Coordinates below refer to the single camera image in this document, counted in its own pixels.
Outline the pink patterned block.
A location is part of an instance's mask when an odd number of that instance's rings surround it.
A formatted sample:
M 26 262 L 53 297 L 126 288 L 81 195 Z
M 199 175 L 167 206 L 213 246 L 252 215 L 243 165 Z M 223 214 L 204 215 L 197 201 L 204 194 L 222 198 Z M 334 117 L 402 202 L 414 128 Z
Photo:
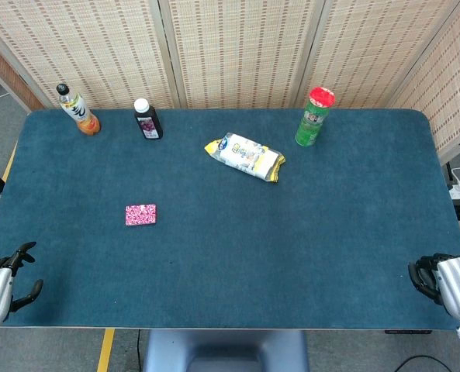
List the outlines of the pink patterned block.
M 157 221 L 157 206 L 148 205 L 128 205 L 125 208 L 126 226 L 143 226 L 155 224 Z

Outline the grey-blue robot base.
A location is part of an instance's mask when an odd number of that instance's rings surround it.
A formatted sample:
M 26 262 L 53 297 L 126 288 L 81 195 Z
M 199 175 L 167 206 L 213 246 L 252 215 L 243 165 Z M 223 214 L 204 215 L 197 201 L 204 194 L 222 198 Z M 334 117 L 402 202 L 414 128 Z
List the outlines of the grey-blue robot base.
M 153 329 L 142 372 L 309 372 L 306 334 L 287 329 Z

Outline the green chip can red lid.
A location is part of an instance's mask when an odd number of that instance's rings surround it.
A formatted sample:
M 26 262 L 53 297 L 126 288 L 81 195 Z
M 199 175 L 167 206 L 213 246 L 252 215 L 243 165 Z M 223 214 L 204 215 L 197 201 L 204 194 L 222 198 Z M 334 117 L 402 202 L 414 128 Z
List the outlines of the green chip can red lid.
M 335 103 L 334 93 L 324 87 L 313 88 L 308 96 L 303 117 L 295 134 L 300 146 L 312 146 L 319 136 L 323 121 Z

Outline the white yellow snack package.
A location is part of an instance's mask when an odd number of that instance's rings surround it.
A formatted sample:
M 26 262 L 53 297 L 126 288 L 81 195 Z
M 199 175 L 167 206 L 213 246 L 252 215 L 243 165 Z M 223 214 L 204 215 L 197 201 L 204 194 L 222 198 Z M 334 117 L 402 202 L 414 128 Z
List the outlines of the white yellow snack package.
M 204 150 L 215 160 L 266 182 L 276 183 L 285 157 L 272 148 L 235 133 L 208 143 Z

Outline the dark juice bottle white cap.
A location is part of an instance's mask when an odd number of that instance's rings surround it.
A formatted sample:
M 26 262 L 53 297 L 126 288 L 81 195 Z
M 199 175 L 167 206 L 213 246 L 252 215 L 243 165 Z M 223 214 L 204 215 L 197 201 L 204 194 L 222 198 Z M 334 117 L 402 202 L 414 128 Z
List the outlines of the dark juice bottle white cap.
M 155 108 L 145 98 L 138 98 L 134 103 L 134 117 L 140 131 L 146 140 L 160 140 L 163 129 L 157 117 Z

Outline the orange tea bottle black cap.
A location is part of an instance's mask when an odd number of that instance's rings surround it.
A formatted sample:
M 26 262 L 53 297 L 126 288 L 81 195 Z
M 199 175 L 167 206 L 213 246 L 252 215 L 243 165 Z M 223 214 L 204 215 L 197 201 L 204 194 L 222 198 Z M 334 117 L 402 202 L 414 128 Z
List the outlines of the orange tea bottle black cap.
M 76 122 L 78 129 L 88 136 L 97 134 L 101 129 L 99 120 L 81 94 L 71 90 L 65 83 L 58 84 L 56 90 L 61 108 Z

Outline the woven bamboo screen panel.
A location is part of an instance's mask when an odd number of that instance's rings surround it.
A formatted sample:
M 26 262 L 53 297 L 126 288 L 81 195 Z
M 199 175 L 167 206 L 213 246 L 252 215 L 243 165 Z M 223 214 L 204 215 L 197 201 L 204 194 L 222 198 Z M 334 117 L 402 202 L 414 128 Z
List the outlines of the woven bamboo screen panel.
M 317 0 L 293 102 L 322 86 L 341 109 L 384 108 L 460 0 Z
M 460 0 L 390 99 L 427 117 L 441 164 L 460 154 Z
M 157 0 L 184 109 L 296 106 L 325 0 Z
M 61 82 L 94 109 L 180 106 L 158 0 L 0 0 L 0 53 L 45 108 Z

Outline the blue felt table mat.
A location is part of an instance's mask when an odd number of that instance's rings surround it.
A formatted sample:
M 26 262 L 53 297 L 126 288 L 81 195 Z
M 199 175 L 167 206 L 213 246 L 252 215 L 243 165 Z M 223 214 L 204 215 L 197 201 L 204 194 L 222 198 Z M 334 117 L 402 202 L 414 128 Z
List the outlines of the blue felt table mat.
M 34 112 L 0 200 L 0 258 L 36 242 L 15 279 L 37 300 L 9 326 L 452 329 L 407 265 L 460 255 L 460 228 L 427 117 L 334 109 L 316 143 L 298 109 L 160 110 L 144 139 L 129 109 L 86 136 Z M 204 147 L 235 133 L 285 157 L 266 182 Z M 128 205 L 155 224 L 125 225 Z

